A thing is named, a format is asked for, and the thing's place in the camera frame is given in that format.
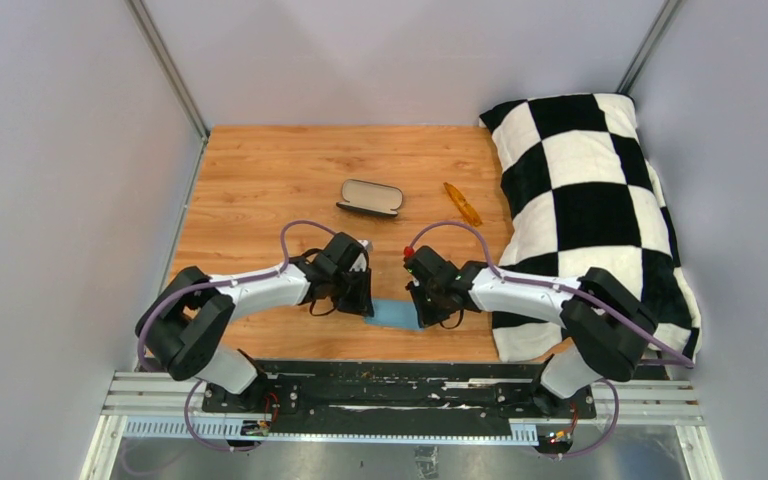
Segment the light blue cleaning cloth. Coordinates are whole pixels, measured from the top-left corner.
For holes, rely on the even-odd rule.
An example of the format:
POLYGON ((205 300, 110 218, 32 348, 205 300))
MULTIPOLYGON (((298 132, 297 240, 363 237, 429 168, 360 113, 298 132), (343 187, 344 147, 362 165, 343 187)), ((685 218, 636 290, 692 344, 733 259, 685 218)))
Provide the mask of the light blue cleaning cloth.
POLYGON ((373 314, 364 317, 364 323, 367 325, 409 331, 423 329, 412 302, 374 298, 372 306, 373 314))

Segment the black glasses case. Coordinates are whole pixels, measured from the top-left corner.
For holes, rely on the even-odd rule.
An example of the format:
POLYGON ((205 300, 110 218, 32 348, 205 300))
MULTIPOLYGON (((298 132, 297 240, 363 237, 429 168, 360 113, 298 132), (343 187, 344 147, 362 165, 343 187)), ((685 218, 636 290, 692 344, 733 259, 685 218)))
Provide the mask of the black glasses case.
POLYGON ((346 180, 341 187, 340 209, 374 217, 393 218, 404 203, 403 192, 393 186, 357 179, 346 180))

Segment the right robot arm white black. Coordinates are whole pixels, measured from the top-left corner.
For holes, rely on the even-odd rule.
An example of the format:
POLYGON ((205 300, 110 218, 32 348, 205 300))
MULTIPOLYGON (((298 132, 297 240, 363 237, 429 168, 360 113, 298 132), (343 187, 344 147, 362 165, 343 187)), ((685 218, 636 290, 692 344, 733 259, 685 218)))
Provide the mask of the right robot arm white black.
POLYGON ((406 248, 406 286, 422 326, 464 311, 510 313, 563 329, 573 344, 546 360, 532 382, 531 403, 556 417, 582 388, 633 376, 658 322, 610 272, 592 267, 578 278, 521 274, 477 261, 456 267, 432 248, 406 248))

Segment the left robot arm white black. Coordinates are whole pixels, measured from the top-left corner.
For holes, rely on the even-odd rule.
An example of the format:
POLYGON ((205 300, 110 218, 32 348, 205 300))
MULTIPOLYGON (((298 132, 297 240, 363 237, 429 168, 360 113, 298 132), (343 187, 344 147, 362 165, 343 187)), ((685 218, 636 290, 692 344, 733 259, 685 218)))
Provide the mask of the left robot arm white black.
POLYGON ((139 344, 176 381, 198 379, 228 392, 243 413, 266 400, 263 375, 239 350, 221 344, 235 321, 279 307, 319 302, 360 317, 374 312, 369 242, 339 232, 322 249, 289 257, 283 264, 241 275, 207 275, 192 266, 180 271, 135 326, 139 344))

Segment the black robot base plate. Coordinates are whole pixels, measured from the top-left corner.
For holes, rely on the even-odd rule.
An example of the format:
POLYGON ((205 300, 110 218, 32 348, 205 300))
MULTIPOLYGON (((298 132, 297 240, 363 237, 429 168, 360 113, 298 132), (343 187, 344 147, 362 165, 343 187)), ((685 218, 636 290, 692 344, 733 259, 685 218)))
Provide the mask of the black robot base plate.
POLYGON ((209 384, 196 408, 211 414, 264 413, 276 432, 385 436, 500 437, 516 418, 596 418, 589 387, 550 414, 527 400, 532 364, 265 361, 254 395, 209 384))

